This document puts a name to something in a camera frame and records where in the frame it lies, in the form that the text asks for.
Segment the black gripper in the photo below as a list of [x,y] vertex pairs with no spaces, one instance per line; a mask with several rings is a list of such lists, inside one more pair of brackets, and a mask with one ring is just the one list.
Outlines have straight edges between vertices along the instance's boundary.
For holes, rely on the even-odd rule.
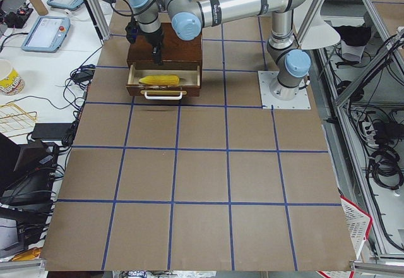
[[162,64],[161,46],[163,42],[163,28],[160,26],[156,31],[147,33],[142,31],[134,18],[126,25],[126,39],[134,44],[138,36],[144,36],[146,41],[153,46],[152,57],[155,64]]

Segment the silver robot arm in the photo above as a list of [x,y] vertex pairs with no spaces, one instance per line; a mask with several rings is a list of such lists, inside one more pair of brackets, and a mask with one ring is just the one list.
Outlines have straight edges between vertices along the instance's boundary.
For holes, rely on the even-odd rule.
[[279,68],[277,84],[297,88],[311,66],[309,56],[297,48],[293,35],[294,9],[305,0],[128,0],[131,20],[125,28],[130,44],[145,37],[161,63],[163,28],[159,12],[167,12],[176,35],[185,41],[195,39],[206,27],[271,13],[272,32],[267,50]]

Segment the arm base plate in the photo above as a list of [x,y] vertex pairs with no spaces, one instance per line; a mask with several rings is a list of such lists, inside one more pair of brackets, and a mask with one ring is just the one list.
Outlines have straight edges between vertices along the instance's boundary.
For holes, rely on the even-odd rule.
[[307,87],[302,78],[299,86],[286,88],[278,82],[278,71],[258,71],[263,109],[310,110]]

